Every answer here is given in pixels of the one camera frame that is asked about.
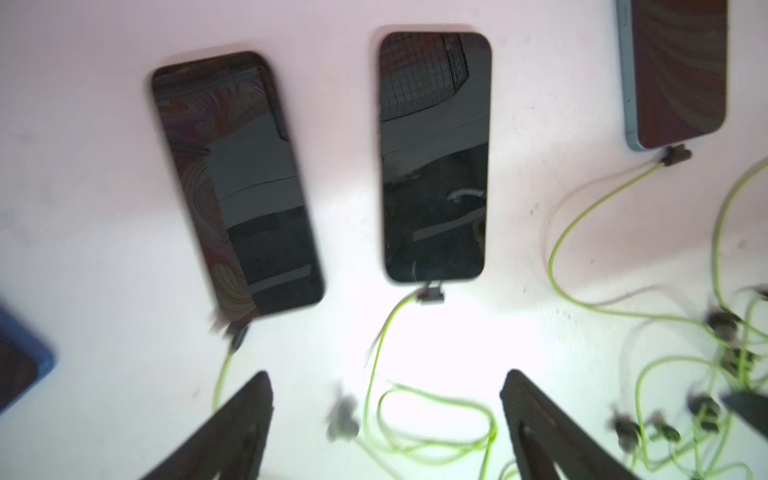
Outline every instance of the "cable connector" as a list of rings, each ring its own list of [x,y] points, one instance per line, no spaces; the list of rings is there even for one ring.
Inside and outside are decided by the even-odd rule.
[[[651,425],[656,429],[656,435],[652,435],[649,440],[652,442],[658,439],[664,439],[670,443],[678,443],[680,441],[680,433],[664,419],[664,415],[661,412],[656,412],[650,418]]]
[[[614,418],[613,423],[622,452],[634,452],[640,444],[640,426],[623,415]]]
[[[736,338],[741,318],[728,310],[715,310],[707,315],[706,323],[717,338],[724,342],[732,342]]]
[[[695,396],[688,399],[688,409],[690,413],[699,417],[701,415],[701,422],[699,427],[709,433],[718,433],[720,427],[717,424],[717,419],[720,416],[720,405],[715,402],[712,397],[708,395]]]
[[[444,303],[445,294],[442,291],[442,285],[427,286],[416,295],[416,299],[419,303]]]
[[[235,353],[241,345],[243,345],[243,340],[245,340],[245,334],[248,332],[248,325],[245,326],[234,326],[233,324],[230,324],[227,327],[227,335],[232,336],[232,340],[230,341],[230,352]]]
[[[768,302],[768,285],[758,285],[755,287],[755,293],[763,299],[763,301]]]
[[[751,372],[755,368],[755,361],[759,359],[759,356],[746,350],[744,353],[744,368],[747,372]],[[723,361],[720,365],[731,375],[739,376],[739,362],[741,361],[741,349],[727,349],[723,354]]]
[[[667,154],[664,155],[660,162],[665,167],[671,167],[690,159],[693,155],[693,152],[685,148],[685,144],[679,144],[674,147],[667,147]]]

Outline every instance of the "tangled cable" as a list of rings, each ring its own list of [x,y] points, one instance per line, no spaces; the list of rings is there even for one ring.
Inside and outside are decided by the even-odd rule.
[[[558,252],[561,249],[566,238],[570,235],[571,231],[573,231],[575,227],[577,227],[593,211],[599,208],[600,205],[609,201],[611,198],[616,197],[619,193],[628,189],[629,187],[632,187],[638,182],[655,174],[656,172],[661,170],[663,167],[664,167],[664,164],[657,164],[654,167],[650,168],[649,170],[646,170],[642,174],[630,179],[626,183],[620,185],[618,188],[611,191],[609,194],[603,196],[601,199],[594,202],[582,214],[577,216],[565,228],[565,230],[563,230],[562,234],[560,235],[558,240],[555,242],[555,245],[552,249],[552,252],[549,258],[549,263],[548,263],[549,281],[554,291],[562,299],[566,300],[567,302],[575,306],[579,306],[580,308],[589,310],[593,313],[600,313],[600,314],[612,315],[612,316],[622,316],[625,318],[654,319],[654,320],[683,323],[688,326],[692,326],[701,330],[707,336],[715,340],[720,345],[720,348],[717,354],[718,358],[716,362],[711,362],[705,359],[698,359],[696,357],[691,357],[691,356],[671,356],[671,357],[666,357],[656,362],[653,362],[650,365],[646,366],[641,371],[641,374],[639,375],[636,386],[635,386],[635,407],[637,410],[637,424],[633,424],[634,426],[629,427],[629,432],[627,432],[627,428],[624,428],[625,435],[629,435],[630,438],[633,438],[634,434],[637,433],[637,436],[639,437],[639,439],[635,441],[639,445],[633,446],[634,445],[633,443],[631,442],[629,443],[629,449],[631,450],[631,465],[630,465],[631,468],[634,468],[636,466],[638,460],[642,461],[644,467],[649,472],[658,472],[662,468],[665,468],[669,465],[674,465],[684,475],[688,475],[690,478],[695,478],[696,480],[710,480],[711,478],[715,478],[731,470],[741,469],[745,471],[747,478],[749,480],[752,480],[752,478],[754,477],[752,470],[749,468],[748,465],[742,462],[733,463],[731,465],[718,468],[720,458],[723,454],[724,449],[727,446],[728,439],[730,437],[730,431],[731,431],[731,426],[733,422],[733,414],[730,412],[727,413],[724,419],[720,421],[717,418],[717,415],[714,415],[716,409],[713,406],[710,408],[700,408],[700,410],[694,416],[694,421],[691,426],[691,433],[688,435],[685,435],[685,438],[681,437],[677,433],[677,431],[672,429],[670,426],[662,425],[662,427],[666,426],[669,428],[668,431],[671,431],[670,436],[667,438],[667,440],[670,442],[669,455],[666,458],[662,458],[658,460],[651,459],[648,453],[649,444],[659,439],[664,439],[665,437],[664,435],[661,435],[661,434],[656,435],[655,438],[648,436],[647,434],[648,425],[646,425],[644,421],[643,409],[641,408],[641,398],[642,398],[641,389],[644,384],[644,381],[647,379],[647,377],[651,372],[656,370],[658,367],[669,365],[671,363],[696,363],[696,364],[702,364],[708,367],[710,382],[709,382],[709,389],[707,390],[707,394],[704,396],[705,399],[708,398],[711,400],[711,396],[713,395],[713,390],[714,390],[715,382],[718,375],[725,378],[730,388],[734,391],[738,391],[742,389],[744,390],[761,389],[768,382],[768,376],[762,379],[758,379],[757,381],[751,378],[750,364],[753,364],[756,361],[760,361],[762,358],[760,358],[759,356],[755,356],[752,353],[749,353],[747,350],[747,347],[749,346],[749,338],[751,333],[760,336],[763,340],[768,339],[767,334],[760,331],[753,325],[753,317],[755,314],[756,307],[762,300],[765,300],[766,297],[755,296],[750,301],[749,305],[746,308],[746,313],[744,315],[742,348],[734,349],[730,342],[719,337],[716,333],[710,330],[710,328],[708,328],[703,323],[697,322],[696,320],[693,320],[693,319],[688,319],[686,317],[677,316],[677,315],[658,315],[658,314],[648,314],[648,313],[636,313],[636,312],[624,311],[624,310],[612,310],[612,309],[607,309],[607,308],[597,306],[595,304],[577,300],[573,296],[565,292],[565,290],[559,285],[554,275],[554,264],[555,264],[555,260],[558,255]],[[768,161],[762,161],[761,163],[756,165],[754,168],[752,168],[749,172],[747,172],[747,174],[745,174],[737,182],[737,184],[728,193],[726,200],[723,202],[723,205],[720,208],[720,212],[718,213],[718,216],[717,216],[717,221],[715,223],[713,239],[712,239],[712,253],[711,253],[713,291],[715,293],[715,297],[717,298],[717,302],[720,305],[720,308],[723,309],[723,311],[728,313],[731,313],[731,308],[729,307],[722,293],[721,282],[720,282],[720,244],[723,236],[723,227],[726,223],[727,214],[730,210],[730,207],[733,204],[733,201],[736,199],[738,193],[741,192],[744,186],[747,183],[749,183],[749,181],[752,180],[756,175],[758,175],[758,173],[765,170],[766,167],[768,167]],[[726,359],[726,355],[729,355],[729,354],[731,355],[731,357],[733,356],[736,357],[735,359],[733,358],[730,359],[732,364],[735,365],[734,369],[731,371],[729,371],[723,366],[723,363]],[[716,450],[712,455],[711,460],[709,461],[708,465],[705,467],[703,465],[703,459],[701,458],[700,447],[704,443],[710,442],[713,439],[716,439],[718,437],[720,442],[717,444]],[[680,462],[681,458],[684,455],[689,455],[691,452],[694,454],[694,470],[693,471],[691,471],[688,468],[685,468]]]
[[[366,400],[363,404],[362,411],[362,432],[364,438],[358,437],[356,444],[359,445],[362,450],[368,454],[379,466],[387,471],[393,478],[400,480],[402,477],[395,472],[389,465],[387,465],[377,453],[385,453],[390,455],[401,455],[407,458],[411,462],[424,466],[445,466],[455,463],[467,455],[473,452],[485,452],[482,460],[482,467],[480,471],[480,480],[485,480],[488,474],[488,460],[491,456],[491,450],[498,438],[498,424],[493,412],[477,403],[463,399],[453,399],[450,397],[439,396],[434,393],[425,392],[420,389],[413,388],[402,384],[394,384],[386,392],[384,392],[376,403],[376,424],[379,427],[379,432],[383,439],[377,439],[372,432],[372,426],[370,422],[370,404],[371,395],[373,391],[373,384],[376,381],[376,370],[379,367],[379,360],[381,359],[382,349],[384,342],[389,333],[389,329],[392,326],[394,319],[397,317],[406,306],[412,305],[419,299],[418,293],[407,296],[403,299],[395,309],[389,314],[384,323],[384,327],[379,335],[378,346],[376,347],[376,356],[373,360],[373,367],[371,369],[370,382],[368,384],[368,391],[366,393]],[[420,399],[427,400],[429,402],[451,406],[458,409],[467,409],[473,412],[477,412],[483,415],[488,421],[488,431],[473,441],[459,442],[447,439],[433,439],[429,437],[423,437],[420,435],[402,432],[394,429],[384,418],[382,414],[383,406],[386,400],[393,395],[411,395],[419,397]],[[448,454],[442,457],[435,457],[425,454],[428,449],[439,449],[446,451]]]

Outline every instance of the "yellow-green cable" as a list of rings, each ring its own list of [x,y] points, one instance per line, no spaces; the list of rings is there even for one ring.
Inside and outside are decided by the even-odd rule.
[[[735,468],[741,468],[746,473],[746,480],[753,480],[755,478],[755,474],[752,473],[752,469],[747,466],[744,462],[734,463],[732,465],[728,465],[726,467],[719,468],[715,470],[714,472],[710,473],[706,478],[715,478],[719,477],[725,472],[729,472],[731,470],[734,470]]]
[[[717,445],[717,450],[715,450],[714,455],[712,456],[712,459],[710,460],[710,466],[707,467],[707,469],[704,471],[702,477],[708,478],[711,475],[711,472],[717,467],[717,463],[720,461],[720,457],[723,454],[723,451],[725,450],[725,447],[728,443],[728,438],[730,437],[730,430],[733,425],[733,413],[728,412],[725,416],[725,420],[723,420],[723,434],[720,437],[720,443]]]
[[[379,456],[368,446],[365,444],[365,442],[362,442],[360,439],[355,439],[355,443],[357,446],[359,446],[384,472],[387,472],[390,477],[394,478],[395,480],[403,480],[403,478],[400,476],[398,472],[395,472],[395,470],[392,469],[389,465],[386,464]]]
[[[379,367],[379,360],[381,358],[381,352],[382,352],[384,342],[386,340],[387,333],[389,332],[389,328],[392,325],[392,321],[395,319],[398,313],[400,313],[400,311],[402,311],[402,309],[405,308],[406,306],[414,303],[416,300],[417,300],[417,296],[414,294],[406,297],[403,301],[401,301],[395,307],[395,309],[393,309],[392,312],[389,314],[389,317],[387,318],[384,324],[384,327],[382,328],[382,332],[379,338],[379,345],[376,347],[376,356],[374,357],[374,360],[373,360],[373,367],[371,370],[370,382],[369,382],[368,390],[366,393],[366,400],[363,405],[362,430],[365,434],[365,438],[360,441],[360,446],[364,447],[364,449],[376,449],[384,453],[402,455],[403,457],[407,458],[408,460],[414,463],[418,463],[420,465],[426,465],[426,466],[448,465],[458,461],[459,459],[465,457],[466,455],[472,452],[479,452],[479,451],[485,450],[485,456],[483,458],[483,463],[482,463],[482,470],[479,477],[480,480],[484,480],[488,474],[488,464],[489,464],[489,459],[490,459],[491,451],[493,448],[493,444],[495,443],[495,440],[498,438],[498,425],[496,423],[496,420],[491,410],[480,405],[479,403],[470,402],[470,401],[461,400],[461,399],[452,399],[444,396],[437,396],[435,394],[424,392],[422,390],[415,389],[410,386],[395,384],[392,388],[384,392],[381,395],[381,397],[379,397],[379,401],[377,402],[376,421],[379,427],[379,431],[384,437],[385,442],[375,439],[371,432],[370,421],[369,421],[370,401],[371,401],[371,395],[373,391],[373,383],[376,379],[376,371]],[[481,413],[488,420],[488,423],[489,423],[488,433],[486,435],[483,435],[480,439],[476,439],[473,442],[453,442],[453,441],[440,440],[440,439],[424,439],[422,437],[418,437],[415,435],[410,435],[403,432],[396,432],[393,428],[389,426],[389,424],[387,424],[386,420],[384,419],[382,414],[382,411],[383,411],[382,407],[383,407],[384,401],[390,395],[403,394],[403,393],[418,396],[420,398],[429,400],[430,402],[438,403],[441,405],[452,406],[452,407],[463,408],[463,409],[470,409],[475,412]],[[433,448],[446,449],[453,453],[444,458],[432,458],[432,457],[419,454],[421,451],[425,449],[433,449]],[[383,463],[377,457],[375,458],[375,460],[380,465]],[[389,467],[386,467],[386,469],[390,473],[390,475],[392,475],[392,473],[390,472],[391,469]]]
[[[589,310],[593,313],[601,313],[604,315],[612,315],[612,316],[623,316],[628,318],[635,318],[635,319],[652,319],[652,320],[666,320],[671,322],[679,322],[679,323],[686,323],[687,325],[695,326],[698,329],[701,329],[703,332],[705,332],[710,338],[718,342],[720,345],[723,345],[725,347],[730,346],[728,342],[724,342],[723,340],[717,338],[705,325],[703,325],[700,322],[696,322],[694,320],[685,318],[683,316],[677,316],[677,315],[659,315],[654,313],[637,313],[637,312],[630,312],[625,310],[611,310],[606,309],[598,306],[591,305],[590,303],[583,302],[581,300],[575,299],[573,296],[568,294],[558,283],[557,279],[554,276],[554,262],[557,259],[558,253],[563,246],[563,243],[568,238],[568,236],[571,234],[573,229],[577,227],[586,217],[589,216],[593,211],[595,211],[600,205],[604,204],[605,202],[609,201],[611,198],[616,197],[618,194],[623,192],[624,190],[628,189],[629,187],[635,185],[636,183],[640,182],[641,180],[649,177],[650,175],[656,173],[660,169],[664,168],[663,164],[657,164],[653,166],[652,168],[646,170],[642,174],[631,178],[629,181],[625,182],[624,184],[620,185],[610,193],[604,195],[600,200],[594,202],[589,208],[584,210],[578,217],[576,217],[567,227],[565,227],[565,230],[560,234],[560,237],[558,238],[558,241],[554,243],[554,247],[552,247],[552,252],[549,256],[549,264],[547,268],[547,275],[549,277],[549,283],[552,285],[552,288],[557,293],[558,296],[560,296],[563,300],[566,300],[569,303],[572,303],[575,306],[579,306],[581,308],[584,308],[586,310]]]
[[[224,364],[221,366],[221,372],[219,372],[219,379],[216,381],[216,388],[214,389],[214,413],[218,412],[221,404],[221,390],[224,387],[224,380],[227,379],[230,363],[232,363],[232,355],[234,355],[234,352],[232,351],[227,353]]]
[[[580,300],[576,300],[574,297],[568,295],[559,285],[558,281],[554,278],[554,261],[557,258],[558,252],[560,251],[560,247],[562,247],[563,242],[565,242],[565,239],[568,238],[568,235],[571,234],[571,231],[578,226],[578,224],[581,223],[581,221],[584,220],[589,214],[591,214],[595,209],[597,209],[600,205],[604,204],[605,202],[609,201],[611,198],[616,197],[618,194],[623,192],[624,190],[628,189],[632,185],[635,185],[636,183],[640,182],[644,178],[649,177],[650,175],[656,173],[661,168],[663,168],[663,164],[658,164],[652,167],[649,170],[646,170],[642,174],[630,179],[628,182],[622,184],[615,190],[611,191],[609,194],[604,195],[600,200],[594,202],[588,209],[584,210],[578,217],[576,217],[570,225],[568,225],[565,230],[563,230],[563,233],[560,234],[560,237],[558,238],[558,241],[554,243],[554,247],[552,247],[552,252],[549,255],[549,265],[548,265],[548,271],[547,274],[549,276],[549,283],[552,285],[552,288],[554,291],[564,300],[573,303],[576,306],[580,306],[581,308],[585,308],[587,310],[590,310],[595,313],[603,313],[606,315],[619,315],[619,316],[630,316],[634,318],[648,318],[647,315],[644,315],[642,313],[635,313],[635,312],[624,312],[620,310],[609,310],[605,308],[600,308],[593,306],[589,303],[582,302]]]
[[[750,329],[752,331],[752,333],[754,333],[755,335],[761,337],[762,339],[768,340],[768,334],[766,334],[765,332],[761,332],[754,325],[747,325],[747,326],[745,326],[745,328]]]
[[[730,310],[728,303],[725,300],[725,296],[723,295],[723,288],[720,282],[720,241],[723,237],[725,220],[728,215],[728,210],[739,192],[741,192],[750,180],[756,177],[761,171],[765,170],[766,167],[768,167],[768,160],[763,160],[739,179],[733,188],[730,189],[728,195],[726,195],[725,201],[720,207],[720,212],[717,214],[717,219],[715,220],[714,232],[712,234],[712,290],[714,290],[717,303],[719,303],[725,310]]]
[[[747,390],[750,389],[750,379],[746,374],[746,354],[747,347],[749,345],[750,332],[752,331],[749,327],[752,325],[752,318],[755,314],[755,308],[762,299],[763,298],[761,296],[755,296],[752,298],[752,300],[750,300],[750,304],[746,307],[746,315],[744,316],[744,334],[742,337],[741,351],[739,353],[738,374],[739,382],[741,382]]]
[[[683,472],[683,475],[686,475],[689,478],[694,478],[694,472],[692,472],[689,468],[685,468],[681,463],[680,459],[678,458],[678,454],[675,451],[676,445],[674,443],[669,444],[670,448],[670,454],[669,458],[672,460],[672,463],[677,467],[678,470]]]
[[[637,377],[637,383],[635,385],[635,408],[637,410],[637,424],[640,426],[640,438],[641,438],[641,448],[642,448],[642,460],[645,465],[645,468],[649,472],[657,472],[661,468],[663,468],[666,465],[669,465],[673,462],[673,459],[671,457],[666,458],[664,460],[661,460],[659,462],[655,462],[653,465],[650,464],[650,459],[648,456],[648,439],[645,433],[645,425],[644,425],[644,417],[643,412],[641,408],[641,389],[643,385],[643,381],[646,379],[648,374],[658,368],[659,366],[666,365],[668,363],[672,362],[688,362],[688,363],[699,363],[706,366],[711,366],[715,368],[718,372],[723,373],[726,378],[728,378],[729,373],[719,365],[715,365],[712,362],[709,362],[707,360],[698,359],[696,357],[692,356],[669,356],[666,358],[663,358],[661,360],[658,360],[656,362],[651,363],[650,365],[647,365],[640,373],[640,375]],[[697,444],[697,438],[695,436],[695,430],[694,430],[694,438],[693,438],[693,444],[689,445],[688,447],[682,448],[677,450],[677,456],[682,455],[685,452],[689,452],[691,449],[695,449],[695,445]]]
[[[694,427],[694,471],[697,477],[701,477],[701,451],[699,450],[698,429]]]

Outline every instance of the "dark triangular object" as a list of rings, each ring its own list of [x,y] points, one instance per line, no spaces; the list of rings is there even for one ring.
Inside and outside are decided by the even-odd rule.
[[[519,370],[501,393],[522,480],[637,480]]]
[[[768,439],[768,397],[757,393],[739,392],[723,397],[723,403],[747,425],[751,425]]]
[[[259,372],[143,480],[255,480],[272,419],[272,386]]]

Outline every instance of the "phone screen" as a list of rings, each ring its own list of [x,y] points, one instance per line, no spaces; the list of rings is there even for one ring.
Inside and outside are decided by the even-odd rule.
[[[647,149],[720,128],[727,0],[632,0],[637,136]]]
[[[219,301],[231,322],[319,302],[323,276],[269,65],[171,65],[152,90]]]
[[[0,333],[0,412],[38,379],[38,364],[14,340]]]
[[[379,49],[384,251],[398,282],[485,265],[491,47],[476,33],[397,32]]]

